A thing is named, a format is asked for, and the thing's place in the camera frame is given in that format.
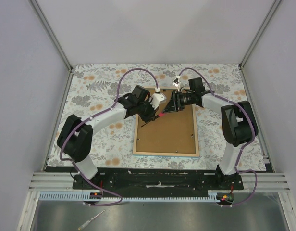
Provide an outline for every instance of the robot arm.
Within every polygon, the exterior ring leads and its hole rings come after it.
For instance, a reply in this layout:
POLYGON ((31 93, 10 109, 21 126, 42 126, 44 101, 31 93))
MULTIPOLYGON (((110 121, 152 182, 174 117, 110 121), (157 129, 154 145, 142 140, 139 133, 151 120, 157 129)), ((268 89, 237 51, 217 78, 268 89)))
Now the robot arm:
MULTIPOLYGON (((138 114, 146 123, 154 121, 157 118, 155 113, 160 103, 165 100, 166 97, 160 93, 160 89, 156 89, 156 93, 150 97, 147 89, 137 85, 132 93, 120 97, 114 108, 95 118, 91 117, 90 121, 83 124, 69 139, 64 152, 72 158, 79 170, 91 179, 98 171, 89 157, 93 135, 108 125, 135 114, 138 114)), ((67 118, 57 139, 57 145, 60 148, 71 131, 81 122, 81 118, 76 115, 67 118)))
MULTIPOLYGON (((179 77, 173 81, 173 85, 179 88, 179 77)), ((235 163, 239 151, 242 145, 249 142, 252 138, 251 129, 245 115, 236 105, 221 100, 215 97, 210 91, 206 91, 202 83, 202 78, 190 79, 189 86, 190 90, 185 90, 185 93, 173 91, 171 100, 163 112, 178 112, 182 111, 186 105, 196 104, 220 114, 222 116, 223 135, 227 144, 224 157, 217 171, 220 171, 223 176, 234 175, 236 173, 235 163)), ((242 101, 238 104, 246 111, 254 127, 255 135, 257 135, 258 127, 250 103, 248 101, 242 101)))

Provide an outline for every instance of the floral tablecloth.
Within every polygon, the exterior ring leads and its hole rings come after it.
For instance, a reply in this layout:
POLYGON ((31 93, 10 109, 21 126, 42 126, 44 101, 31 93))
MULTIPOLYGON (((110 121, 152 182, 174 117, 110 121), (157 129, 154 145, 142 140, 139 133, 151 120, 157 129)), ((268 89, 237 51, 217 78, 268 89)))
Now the floral tablecloth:
MULTIPOLYGON (((89 117, 112 105, 120 77, 129 69, 145 68, 151 71, 162 87, 171 86, 175 75, 185 67, 201 72, 217 94, 233 101, 246 100, 246 94, 237 65, 216 64, 81 64, 74 77, 56 133, 58 137, 66 118, 75 114, 89 117)), ((198 77, 187 70, 181 76, 182 86, 188 79, 198 77)), ((146 72, 134 71, 121 84, 120 94, 131 92, 135 85, 154 86, 153 78, 146 72)), ((199 158, 133 156, 135 118, 118 121, 98 132, 92 141, 90 156, 97 167, 215 169, 222 159, 226 141, 222 134, 221 117, 209 109, 196 106, 199 158)), ((59 147, 55 144, 49 155, 48 166, 71 166, 59 160, 59 147)), ((265 171, 259 141, 244 150, 239 169, 265 171)))

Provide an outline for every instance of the metal sheet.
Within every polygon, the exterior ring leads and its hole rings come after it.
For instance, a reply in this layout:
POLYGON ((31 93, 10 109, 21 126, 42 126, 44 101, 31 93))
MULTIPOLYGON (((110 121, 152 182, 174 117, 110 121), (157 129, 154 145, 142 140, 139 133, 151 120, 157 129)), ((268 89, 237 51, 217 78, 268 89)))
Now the metal sheet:
MULTIPOLYGON (((247 195, 238 193, 235 200, 247 195)), ((101 212, 85 231, 288 231, 278 194, 256 194, 245 205, 139 203, 88 207, 80 202, 39 201, 31 231, 71 231, 101 212)))

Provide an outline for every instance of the cable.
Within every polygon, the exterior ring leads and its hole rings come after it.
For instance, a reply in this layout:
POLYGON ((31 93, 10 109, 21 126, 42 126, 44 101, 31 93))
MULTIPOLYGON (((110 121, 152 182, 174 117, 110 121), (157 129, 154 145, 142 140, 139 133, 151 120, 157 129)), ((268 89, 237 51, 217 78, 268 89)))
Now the cable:
POLYGON ((98 205, 92 205, 92 206, 109 206, 109 205, 116 205, 116 204, 120 203, 120 202, 123 200, 123 197, 120 196, 119 194, 115 193, 115 192, 111 192, 111 191, 108 191, 108 190, 106 190, 106 189, 102 189, 102 188, 100 188, 99 186, 97 186, 97 185, 95 185, 94 183, 92 183, 92 182, 91 182, 91 181, 90 181, 90 180, 89 180, 89 179, 88 179, 83 173, 81 173, 81 171, 79 170, 79 168, 76 166, 75 162, 74 162, 71 158, 63 158, 63 157, 62 157, 62 154, 63 154, 63 151, 64 151, 64 149, 65 149, 65 147, 66 147, 66 145, 67 145, 69 139, 74 135, 74 133, 76 132, 76 130, 77 130, 79 127, 81 127, 81 126, 82 126, 83 124, 85 124, 86 122, 92 120, 93 118, 95 118, 95 117, 97 117, 97 116, 99 116, 99 115, 101 115, 101 114, 103 114, 103 113, 105 113, 105 112, 108 112, 109 110, 113 109, 113 108, 116 106, 116 104, 117 104, 117 102, 118 102, 118 98, 119 98, 119 90, 120 90, 120 85, 121 85, 122 80, 124 79, 124 77, 125 77, 127 74, 129 74, 129 73, 132 72, 132 71, 136 71, 136 70, 138 70, 138 71, 145 71, 145 72, 147 72, 148 74, 150 74, 150 75, 153 77, 154 81, 156 82, 156 88, 159 87, 157 79, 155 78, 155 76, 154 76, 150 71, 148 71, 148 70, 146 70, 146 69, 143 69, 143 68, 133 68, 133 69, 128 70, 126 73, 124 73, 124 75, 120 78, 120 80, 119 80, 119 82, 118 82, 117 94, 116 94, 116 99, 115 99, 114 104, 113 104, 110 108, 107 108, 107 109, 105 109, 105 110, 103 110, 103 111, 101 111, 101 112, 98 112, 98 113, 92 115, 91 117, 89 117, 89 118, 83 120, 80 124, 78 124, 78 125, 77 125, 77 126, 76 126, 76 127, 70 132, 70 134, 67 136, 65 142, 64 142, 63 145, 62 145, 61 151, 60 151, 60 160, 62 160, 62 161, 71 161, 72 164, 73 164, 73 166, 75 167, 75 169, 79 172, 79 174, 82 176, 82 178, 85 179, 85 180, 87 181, 88 184, 90 184, 91 186, 93 186, 93 187, 96 188, 96 189, 99 189, 101 192, 104 191, 104 192, 107 192, 107 193, 109 193, 109 194, 112 194, 112 195, 117 196, 117 197, 120 198, 120 200, 117 201, 117 202, 108 203, 108 204, 100 204, 100 205, 98 204, 98 205))
POLYGON ((230 200, 226 200, 226 199, 224 199, 224 201, 226 201, 226 202, 232 204, 232 203, 234 202, 234 194, 233 194, 233 193, 231 194, 231 197, 232 197, 232 201, 230 201, 230 200))
POLYGON ((192 92, 191 90, 186 90, 184 87, 181 87, 181 88, 180 88, 180 93, 182 93, 182 89, 183 89, 185 92, 192 92))
POLYGON ((233 102, 233 101, 231 101, 231 100, 228 100, 228 99, 226 99, 226 98, 224 98, 224 97, 222 97, 222 96, 219 96, 219 95, 215 94, 215 92, 212 90, 212 87, 211 87, 210 83, 209 83, 209 82, 203 77, 203 75, 200 74, 197 70, 195 70, 195 69, 193 69, 193 68, 191 68, 191 67, 187 67, 187 68, 184 68, 184 69, 180 72, 179 75, 181 76, 181 74, 182 74, 185 70, 192 70, 192 71, 196 72, 198 75, 200 75, 200 77, 202 77, 202 79, 206 82, 207 86, 209 87, 209 89, 210 89, 210 91, 211 91, 211 94, 212 94, 214 97, 219 98, 219 99, 221 99, 221 100, 224 100, 224 101, 226 101, 226 102, 228 102, 228 103, 231 103, 231 104, 234 104, 235 106, 237 106, 237 107, 241 110, 241 112, 245 115, 245 118, 246 118, 246 120, 247 120, 247 122, 248 122, 248 124, 249 124, 249 126, 250 126, 250 130, 251 130, 251 133, 252 133, 252 139, 251 139, 249 142, 247 142, 246 144, 244 144, 244 145, 241 147, 240 152, 239 152, 239 155, 238 155, 237 160, 236 160, 235 165, 234 165, 234 169, 235 169, 235 171, 236 171, 237 173, 239 173, 239 174, 241 174, 241 173, 247 173, 247 172, 252 172, 252 173, 254 173, 254 175, 255 175, 255 186, 254 186, 253 191, 251 192, 251 194, 249 195, 249 197, 248 197, 247 199, 245 199, 245 200, 243 200, 243 201, 241 201, 241 202, 239 202, 239 203, 237 203, 237 204, 234 204, 234 205, 225 205, 225 206, 226 206, 226 207, 234 207, 234 206, 241 205, 241 204, 243 204, 243 203, 249 201, 249 200, 254 196, 254 193, 255 193, 256 188, 257 188, 257 183, 258 183, 257 173, 256 173, 254 170, 250 169, 250 170, 246 170, 246 171, 239 171, 238 168, 237 168, 237 166, 238 166, 238 164, 239 164, 239 161, 240 161, 240 158, 241 158, 241 156, 242 156, 242 152, 243 152, 244 148, 245 148, 246 146, 248 146, 249 144, 251 144, 251 143, 254 141, 254 139, 255 139, 255 130, 254 130, 253 124, 252 124, 252 122, 251 122, 251 120, 250 120, 248 114, 246 113, 246 111, 244 110, 243 107, 241 107, 241 106, 240 106, 239 104, 237 104, 236 102, 233 102))
POLYGON ((70 169, 70 176, 74 179, 74 176, 72 176, 72 169, 73 169, 73 167, 71 167, 71 169, 70 169))

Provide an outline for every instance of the white wall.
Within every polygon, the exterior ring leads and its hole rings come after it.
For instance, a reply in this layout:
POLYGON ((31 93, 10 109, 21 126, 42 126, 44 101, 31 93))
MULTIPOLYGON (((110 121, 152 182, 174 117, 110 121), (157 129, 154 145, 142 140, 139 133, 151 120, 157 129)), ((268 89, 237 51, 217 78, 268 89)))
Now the white wall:
POLYGON ((296 0, 285 0, 245 67, 271 150, 296 201, 296 0))
POLYGON ((16 229, 67 75, 28 1, 0 1, 0 231, 16 229))
POLYGON ((273 0, 38 0, 75 64, 238 64, 273 0))

